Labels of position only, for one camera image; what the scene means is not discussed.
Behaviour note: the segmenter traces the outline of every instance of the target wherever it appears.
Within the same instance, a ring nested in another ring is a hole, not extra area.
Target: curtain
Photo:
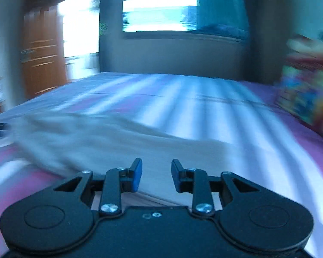
[[[249,22],[249,39],[242,64],[246,81],[261,82],[261,40],[259,36],[259,15],[262,0],[244,0]]]

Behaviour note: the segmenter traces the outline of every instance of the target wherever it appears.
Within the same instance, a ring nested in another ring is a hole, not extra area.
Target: window frame
[[[233,37],[226,37],[220,35],[210,35],[200,32],[192,31],[123,31],[123,11],[121,10],[121,33],[124,39],[202,39],[202,40],[227,40],[232,42],[242,43],[245,39],[238,39]]]

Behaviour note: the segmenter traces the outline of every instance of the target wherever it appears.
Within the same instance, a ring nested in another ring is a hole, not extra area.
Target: bed
[[[323,139],[275,106],[275,95],[274,87],[249,82],[108,72],[14,107],[0,114],[0,122],[37,109],[114,112],[180,138],[239,145],[252,154],[232,171],[306,206],[315,220],[306,250],[323,258]],[[260,154],[258,147],[268,154]],[[58,179],[21,158],[9,137],[0,139],[0,215]],[[123,201],[155,204],[153,199]],[[0,257],[6,251],[0,234]]]

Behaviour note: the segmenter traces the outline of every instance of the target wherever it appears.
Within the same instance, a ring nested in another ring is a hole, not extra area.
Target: bright light
[[[91,7],[91,0],[66,0],[58,5],[60,15],[83,11]]]
[[[123,12],[138,11],[142,8],[164,8],[197,6],[198,0],[126,0],[123,1]]]
[[[63,19],[65,57],[85,55],[99,51],[99,11],[79,11]]]

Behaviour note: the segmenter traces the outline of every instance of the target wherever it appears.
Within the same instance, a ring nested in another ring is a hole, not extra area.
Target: window
[[[190,31],[245,38],[243,0],[123,0],[123,31]]]
[[[64,56],[99,52],[99,0],[65,0],[58,10],[63,16]]]

